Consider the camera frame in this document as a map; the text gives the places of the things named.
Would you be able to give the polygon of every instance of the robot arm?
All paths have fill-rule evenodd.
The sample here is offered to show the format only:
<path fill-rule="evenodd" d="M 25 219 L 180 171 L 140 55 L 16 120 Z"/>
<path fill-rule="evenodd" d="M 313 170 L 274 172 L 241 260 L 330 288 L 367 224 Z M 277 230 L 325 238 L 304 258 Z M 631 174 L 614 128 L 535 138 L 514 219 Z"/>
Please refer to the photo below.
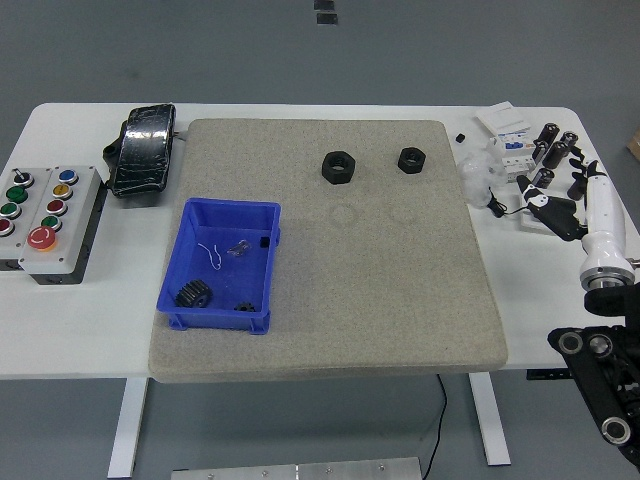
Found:
<path fill-rule="evenodd" d="M 559 328 L 547 340 L 562 355 L 603 438 L 640 471 L 640 284 L 634 285 L 636 265 L 625 258 L 622 203 L 611 180 L 596 160 L 579 166 L 586 227 L 568 200 L 547 197 L 526 177 L 518 177 L 518 185 L 536 218 L 564 240 L 582 240 L 585 308 L 624 316 L 625 326 Z"/>

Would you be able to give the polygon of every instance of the black hex nut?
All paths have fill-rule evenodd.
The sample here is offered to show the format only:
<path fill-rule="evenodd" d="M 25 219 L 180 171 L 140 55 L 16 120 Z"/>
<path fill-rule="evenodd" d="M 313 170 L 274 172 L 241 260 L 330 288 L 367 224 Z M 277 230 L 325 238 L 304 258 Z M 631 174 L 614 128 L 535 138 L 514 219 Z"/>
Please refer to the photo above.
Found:
<path fill-rule="evenodd" d="M 322 176 L 333 185 L 349 183 L 356 171 L 356 161 L 347 152 L 329 152 L 322 162 Z"/>
<path fill-rule="evenodd" d="M 424 166 L 426 155 L 419 148 L 403 148 L 398 158 L 398 167 L 404 173 L 420 173 Z"/>

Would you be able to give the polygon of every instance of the red emergency stop button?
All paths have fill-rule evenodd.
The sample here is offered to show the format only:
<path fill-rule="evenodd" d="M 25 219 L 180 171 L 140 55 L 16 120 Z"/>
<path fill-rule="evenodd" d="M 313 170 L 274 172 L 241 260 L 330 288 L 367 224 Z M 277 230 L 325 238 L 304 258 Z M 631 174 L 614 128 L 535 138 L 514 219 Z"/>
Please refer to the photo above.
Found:
<path fill-rule="evenodd" d="M 37 227 L 29 232 L 29 236 L 27 237 L 27 243 L 29 246 L 35 248 L 36 250 L 40 250 L 41 252 L 46 252 L 51 250 L 56 244 L 56 232 L 51 227 Z"/>

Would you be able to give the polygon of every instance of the cardboard box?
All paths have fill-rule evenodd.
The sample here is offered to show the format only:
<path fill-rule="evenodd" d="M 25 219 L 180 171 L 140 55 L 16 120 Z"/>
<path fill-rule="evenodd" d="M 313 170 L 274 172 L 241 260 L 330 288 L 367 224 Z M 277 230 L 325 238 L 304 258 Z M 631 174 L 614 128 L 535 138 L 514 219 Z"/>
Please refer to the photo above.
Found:
<path fill-rule="evenodd" d="M 627 148 L 633 153 L 633 156 L 640 160 L 640 128 L 627 145 Z"/>

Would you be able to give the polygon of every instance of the control box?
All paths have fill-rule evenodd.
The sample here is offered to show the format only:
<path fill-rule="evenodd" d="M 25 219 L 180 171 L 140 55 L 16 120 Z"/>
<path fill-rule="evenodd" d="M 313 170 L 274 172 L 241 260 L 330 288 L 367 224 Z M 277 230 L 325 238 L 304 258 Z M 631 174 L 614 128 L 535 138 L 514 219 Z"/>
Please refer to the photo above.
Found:
<path fill-rule="evenodd" d="M 52 169 L 20 253 L 20 267 L 43 285 L 82 282 L 106 192 L 92 166 Z"/>
<path fill-rule="evenodd" d="M 22 269 L 18 259 L 51 171 L 51 168 L 23 168 L 11 172 L 0 202 L 0 271 Z"/>

